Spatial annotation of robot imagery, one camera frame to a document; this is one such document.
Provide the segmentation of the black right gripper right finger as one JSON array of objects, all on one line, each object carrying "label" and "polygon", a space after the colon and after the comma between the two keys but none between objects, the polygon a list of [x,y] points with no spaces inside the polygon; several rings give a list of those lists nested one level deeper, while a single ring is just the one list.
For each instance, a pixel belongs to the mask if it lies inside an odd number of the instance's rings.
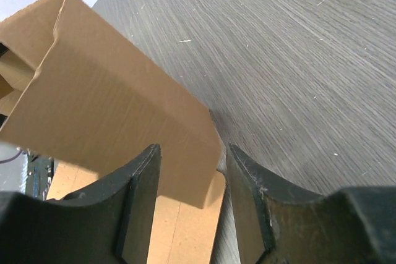
[{"label": "black right gripper right finger", "polygon": [[395,187],[317,194],[236,145],[226,170],[242,263],[395,262]]}]

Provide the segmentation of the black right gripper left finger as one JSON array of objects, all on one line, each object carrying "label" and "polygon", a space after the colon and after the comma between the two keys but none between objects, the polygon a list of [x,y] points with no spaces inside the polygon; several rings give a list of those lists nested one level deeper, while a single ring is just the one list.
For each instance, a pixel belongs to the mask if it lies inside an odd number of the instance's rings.
[{"label": "black right gripper left finger", "polygon": [[64,198],[1,193],[2,263],[146,263],[161,165],[150,145]]}]

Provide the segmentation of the brown cardboard box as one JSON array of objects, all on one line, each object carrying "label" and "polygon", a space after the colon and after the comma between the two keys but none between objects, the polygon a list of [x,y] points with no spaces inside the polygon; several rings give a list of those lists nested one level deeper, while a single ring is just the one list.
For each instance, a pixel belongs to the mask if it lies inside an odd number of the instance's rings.
[{"label": "brown cardboard box", "polygon": [[208,108],[82,0],[1,22],[1,139],[59,161],[49,198],[161,148],[149,263],[210,261],[225,178]]}]

